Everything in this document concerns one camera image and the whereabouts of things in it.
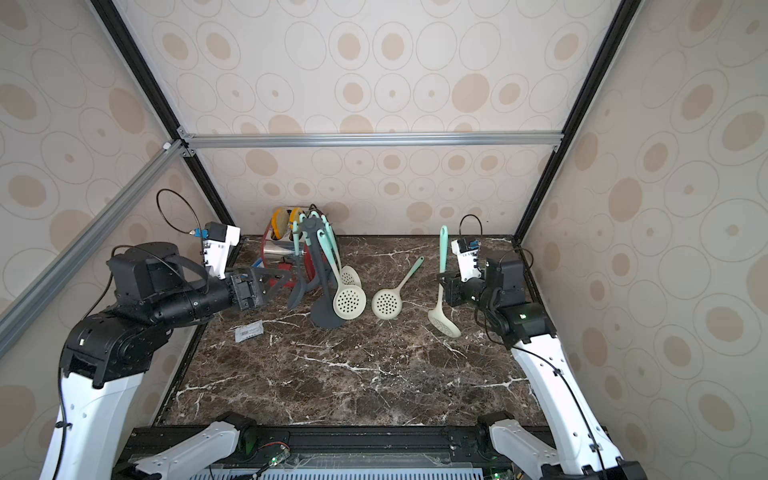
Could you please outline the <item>cream skimmer pile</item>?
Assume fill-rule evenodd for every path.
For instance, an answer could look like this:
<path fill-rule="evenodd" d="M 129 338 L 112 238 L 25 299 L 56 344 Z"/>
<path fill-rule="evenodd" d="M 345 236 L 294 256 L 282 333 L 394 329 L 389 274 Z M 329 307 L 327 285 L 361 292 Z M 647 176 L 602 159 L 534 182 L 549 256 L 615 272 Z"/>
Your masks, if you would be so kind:
<path fill-rule="evenodd" d="M 380 320 L 392 320 L 402 310 L 401 290 L 408 280 L 416 273 L 424 262 L 424 257 L 419 257 L 401 280 L 399 285 L 392 289 L 381 289 L 375 293 L 371 300 L 373 314 Z"/>
<path fill-rule="evenodd" d="M 446 225 L 443 225 L 439 233 L 439 273 L 446 272 L 447 253 L 448 253 L 449 231 Z M 438 283 L 438 296 L 434 308 L 428 311 L 428 320 L 442 334 L 449 338 L 459 338 L 461 330 L 450 320 L 443 309 L 444 287 Z"/>

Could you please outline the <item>grey utensil rack stand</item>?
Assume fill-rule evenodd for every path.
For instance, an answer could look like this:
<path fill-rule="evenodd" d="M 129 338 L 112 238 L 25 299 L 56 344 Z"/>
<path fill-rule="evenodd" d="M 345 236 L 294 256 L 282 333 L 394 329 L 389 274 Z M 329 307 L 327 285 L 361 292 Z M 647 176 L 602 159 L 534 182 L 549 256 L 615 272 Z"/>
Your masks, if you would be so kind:
<path fill-rule="evenodd" d="M 324 223 L 321 217 L 313 212 L 310 215 L 302 213 L 294 222 L 294 257 L 296 258 L 295 285 L 289 297 L 287 308 L 289 311 L 296 309 L 303 301 L 306 293 L 319 289 L 321 296 L 314 301 L 310 308 L 310 320 L 321 329 L 332 330 L 340 328 L 345 321 L 342 320 L 333 308 L 333 296 L 331 294 L 331 280 L 327 258 L 321 252 L 318 234 L 323 233 Z M 301 265 L 302 254 L 299 251 L 299 238 L 305 235 L 305 246 L 308 249 L 309 258 L 314 267 L 315 276 L 312 280 L 305 280 L 301 273 L 304 267 Z"/>

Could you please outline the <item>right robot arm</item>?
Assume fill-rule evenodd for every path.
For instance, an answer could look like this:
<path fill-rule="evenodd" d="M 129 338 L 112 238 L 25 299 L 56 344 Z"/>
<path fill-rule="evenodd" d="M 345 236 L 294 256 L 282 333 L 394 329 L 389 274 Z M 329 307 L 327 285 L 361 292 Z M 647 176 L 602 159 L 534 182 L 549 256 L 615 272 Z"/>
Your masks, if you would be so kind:
<path fill-rule="evenodd" d="M 482 314 L 480 326 L 500 339 L 525 373 L 554 440 L 547 445 L 516 420 L 495 420 L 488 428 L 493 449 L 531 479 L 645 478 L 640 463 L 624 459 L 593 414 L 545 309 L 527 301 L 524 260 L 513 252 L 484 260 L 460 253 L 458 270 L 450 271 L 447 257 L 440 254 L 438 276 L 445 302 L 470 304 Z"/>

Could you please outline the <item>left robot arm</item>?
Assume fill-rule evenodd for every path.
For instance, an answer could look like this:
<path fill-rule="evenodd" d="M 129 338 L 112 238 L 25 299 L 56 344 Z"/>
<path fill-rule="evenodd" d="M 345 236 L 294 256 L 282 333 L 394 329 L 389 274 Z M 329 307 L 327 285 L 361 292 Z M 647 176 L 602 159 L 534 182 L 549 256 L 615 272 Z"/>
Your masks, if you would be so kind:
<path fill-rule="evenodd" d="M 174 330 L 262 307 L 290 277 L 265 268 L 213 277 L 169 242 L 120 245 L 107 265 L 115 303 L 81 319 L 61 351 L 44 479 L 110 478 L 136 391 Z"/>

